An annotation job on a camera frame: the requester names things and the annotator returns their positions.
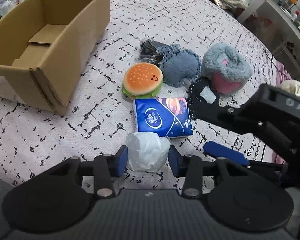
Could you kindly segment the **grey pink fuzzy slipper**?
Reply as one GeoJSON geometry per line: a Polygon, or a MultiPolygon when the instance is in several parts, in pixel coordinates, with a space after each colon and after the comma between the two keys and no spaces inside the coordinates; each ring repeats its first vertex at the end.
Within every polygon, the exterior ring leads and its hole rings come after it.
{"type": "Polygon", "coordinates": [[[223,95],[240,90],[251,78],[252,68],[233,47],[216,43],[202,59],[201,75],[210,79],[213,89],[223,95]]]}

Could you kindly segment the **plush hamburger toy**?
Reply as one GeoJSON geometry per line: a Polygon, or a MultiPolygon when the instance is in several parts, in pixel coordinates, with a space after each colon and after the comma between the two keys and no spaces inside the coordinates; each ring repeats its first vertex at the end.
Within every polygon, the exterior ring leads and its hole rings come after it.
{"type": "Polygon", "coordinates": [[[131,66],[122,81],[122,93],[130,99],[154,98],[160,92],[163,74],[154,64],[140,62],[131,66]]]}

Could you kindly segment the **blue denim plush toy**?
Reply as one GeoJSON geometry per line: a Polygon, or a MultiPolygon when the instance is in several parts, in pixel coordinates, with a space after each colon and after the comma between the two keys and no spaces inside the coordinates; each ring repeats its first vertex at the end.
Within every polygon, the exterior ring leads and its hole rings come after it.
{"type": "Polygon", "coordinates": [[[202,62],[194,51],[172,44],[159,48],[158,52],[162,55],[159,68],[167,85],[181,87],[186,80],[194,82],[200,75],[202,62]]]}

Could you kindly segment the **white plastic bag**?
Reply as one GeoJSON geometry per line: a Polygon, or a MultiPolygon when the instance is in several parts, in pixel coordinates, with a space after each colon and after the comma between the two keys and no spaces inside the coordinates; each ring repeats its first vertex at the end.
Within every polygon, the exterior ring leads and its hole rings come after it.
{"type": "Polygon", "coordinates": [[[135,132],[127,135],[126,146],[130,170],[155,173],[166,164],[170,141],[157,133],[135,132]]]}

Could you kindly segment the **white patterned bed cover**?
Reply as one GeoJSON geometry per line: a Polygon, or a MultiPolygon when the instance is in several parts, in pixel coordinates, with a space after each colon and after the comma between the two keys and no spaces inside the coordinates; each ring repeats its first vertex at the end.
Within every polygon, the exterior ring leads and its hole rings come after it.
{"type": "Polygon", "coordinates": [[[203,57],[217,43],[235,48],[252,75],[243,88],[220,98],[222,106],[239,107],[260,84],[276,84],[270,51],[208,0],[111,0],[110,12],[64,116],[0,99],[0,179],[17,186],[70,157],[114,154],[135,130],[133,104],[121,84],[147,40],[165,45],[167,63],[185,49],[203,57]]]}

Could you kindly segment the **black packaged cloth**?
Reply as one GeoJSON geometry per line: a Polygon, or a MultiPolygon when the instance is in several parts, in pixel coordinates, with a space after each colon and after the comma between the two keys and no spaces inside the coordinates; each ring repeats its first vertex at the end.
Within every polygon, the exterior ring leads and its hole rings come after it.
{"type": "Polygon", "coordinates": [[[139,59],[143,62],[158,65],[162,60],[162,55],[158,52],[158,49],[164,46],[166,44],[151,39],[142,41],[140,44],[139,59]]]}

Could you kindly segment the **brown cardboard box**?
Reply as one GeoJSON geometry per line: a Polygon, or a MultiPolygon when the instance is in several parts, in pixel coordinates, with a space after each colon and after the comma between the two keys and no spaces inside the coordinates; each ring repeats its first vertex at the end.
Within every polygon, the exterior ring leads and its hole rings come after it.
{"type": "Polygon", "coordinates": [[[63,115],[110,0],[24,0],[0,20],[0,97],[63,115]]]}

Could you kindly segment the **white desk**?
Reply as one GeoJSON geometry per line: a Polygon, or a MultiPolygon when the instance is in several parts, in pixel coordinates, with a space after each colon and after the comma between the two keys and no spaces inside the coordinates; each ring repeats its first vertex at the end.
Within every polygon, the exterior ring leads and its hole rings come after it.
{"type": "Polygon", "coordinates": [[[274,0],[252,0],[248,7],[238,16],[238,22],[243,24],[250,15],[264,4],[269,9],[267,11],[269,19],[276,23],[277,27],[283,32],[284,38],[294,42],[297,49],[296,58],[300,61],[300,30],[274,0]]]}

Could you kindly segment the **blue tissue pack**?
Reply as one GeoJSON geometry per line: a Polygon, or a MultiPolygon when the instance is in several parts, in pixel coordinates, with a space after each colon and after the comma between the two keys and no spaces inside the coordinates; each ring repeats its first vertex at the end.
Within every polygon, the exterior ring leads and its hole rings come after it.
{"type": "Polygon", "coordinates": [[[167,138],[193,135],[185,98],[135,99],[133,107],[137,132],[152,132],[167,138]]]}

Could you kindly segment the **cream pillow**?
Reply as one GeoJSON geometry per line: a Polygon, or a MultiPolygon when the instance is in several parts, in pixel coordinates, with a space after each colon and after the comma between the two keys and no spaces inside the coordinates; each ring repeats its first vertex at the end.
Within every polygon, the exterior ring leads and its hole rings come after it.
{"type": "Polygon", "coordinates": [[[279,87],[290,94],[300,97],[300,81],[298,80],[285,80],[279,85],[279,87]]]}

